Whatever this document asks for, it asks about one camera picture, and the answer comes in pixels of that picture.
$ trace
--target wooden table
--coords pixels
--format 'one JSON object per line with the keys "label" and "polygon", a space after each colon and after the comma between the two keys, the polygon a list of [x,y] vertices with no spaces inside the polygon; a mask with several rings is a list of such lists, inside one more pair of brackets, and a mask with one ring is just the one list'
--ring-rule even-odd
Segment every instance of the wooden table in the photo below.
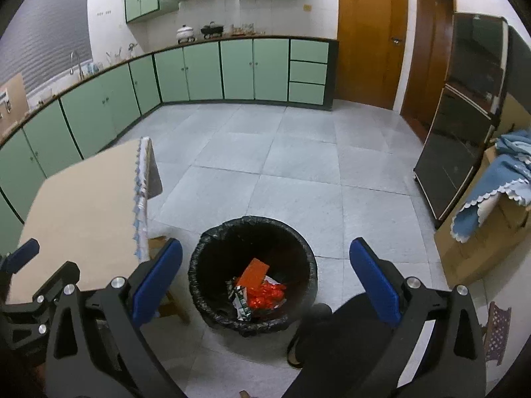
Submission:
{"label": "wooden table", "polygon": [[80,269],[81,290],[128,277],[149,260],[147,199],[161,192],[149,138],[110,148],[47,179],[20,236],[20,244],[35,238],[40,252],[13,275],[7,302],[30,302],[67,260]]}

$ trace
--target countertop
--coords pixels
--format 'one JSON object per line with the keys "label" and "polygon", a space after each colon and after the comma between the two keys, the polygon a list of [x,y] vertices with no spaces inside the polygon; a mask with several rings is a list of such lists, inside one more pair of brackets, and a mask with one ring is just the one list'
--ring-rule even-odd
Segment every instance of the countertop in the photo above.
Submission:
{"label": "countertop", "polygon": [[171,49],[177,49],[179,47],[185,47],[185,46],[191,46],[201,43],[209,43],[209,42],[220,42],[225,40],[238,40],[238,39],[244,39],[244,38],[295,38],[295,39],[307,39],[307,40],[314,40],[314,41],[320,41],[320,42],[336,42],[337,40],[331,39],[331,38],[324,38],[324,37],[310,37],[310,36],[288,36],[288,35],[264,35],[264,34],[254,34],[254,35],[244,35],[244,36],[222,36],[222,37],[214,37],[214,38],[207,38],[207,39],[197,39],[195,42],[186,42],[181,44],[176,44],[172,46],[163,47],[161,49],[158,49],[156,51],[152,52],[146,52],[145,54],[139,55],[138,57],[130,58],[128,60],[124,60],[119,62],[118,64],[115,64],[113,66],[106,67],[103,70],[100,70],[97,74],[92,76],[87,76],[83,79],[83,81],[79,81],[78,83],[68,87],[67,89],[61,91],[58,94],[54,94],[54,96],[48,100],[46,103],[43,103],[41,106],[39,106],[36,109],[28,111],[24,117],[17,121],[17,123],[13,124],[9,129],[7,129],[4,133],[0,135],[0,147],[4,145],[16,132],[17,130],[22,127],[24,124],[26,124],[29,120],[31,120],[35,115],[37,115],[41,110],[46,108],[50,103],[54,102],[55,100],[59,99],[66,93],[70,92],[71,90],[79,87],[80,85],[84,84],[85,82],[90,81],[91,79],[97,78],[98,76],[102,75],[103,73],[115,69],[117,67],[123,66],[124,64],[127,64],[131,61],[147,57],[148,55],[153,55],[159,52],[169,51]]}

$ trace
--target window blind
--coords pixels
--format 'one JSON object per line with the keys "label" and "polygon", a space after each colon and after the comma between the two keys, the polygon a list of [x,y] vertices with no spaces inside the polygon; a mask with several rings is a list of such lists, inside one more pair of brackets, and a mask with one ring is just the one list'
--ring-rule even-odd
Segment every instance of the window blind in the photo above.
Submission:
{"label": "window blind", "polygon": [[70,69],[73,50],[92,58],[87,0],[24,0],[0,38],[0,85],[22,73],[28,93]]}

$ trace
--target cooking pot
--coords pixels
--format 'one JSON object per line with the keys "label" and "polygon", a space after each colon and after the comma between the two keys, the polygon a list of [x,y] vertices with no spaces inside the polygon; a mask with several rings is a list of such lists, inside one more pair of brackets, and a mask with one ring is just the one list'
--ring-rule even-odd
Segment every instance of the cooking pot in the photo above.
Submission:
{"label": "cooking pot", "polygon": [[180,42],[195,42],[194,29],[183,25],[177,30],[176,34],[177,43]]}

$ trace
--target white pot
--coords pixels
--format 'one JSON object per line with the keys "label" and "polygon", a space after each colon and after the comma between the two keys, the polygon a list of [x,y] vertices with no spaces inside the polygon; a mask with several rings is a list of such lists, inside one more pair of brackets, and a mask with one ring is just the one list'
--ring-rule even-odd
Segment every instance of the white pot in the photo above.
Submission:
{"label": "white pot", "polygon": [[190,38],[194,36],[194,29],[192,27],[187,27],[186,25],[183,25],[181,28],[177,30],[177,34],[175,38],[177,40],[182,40],[184,38]]}

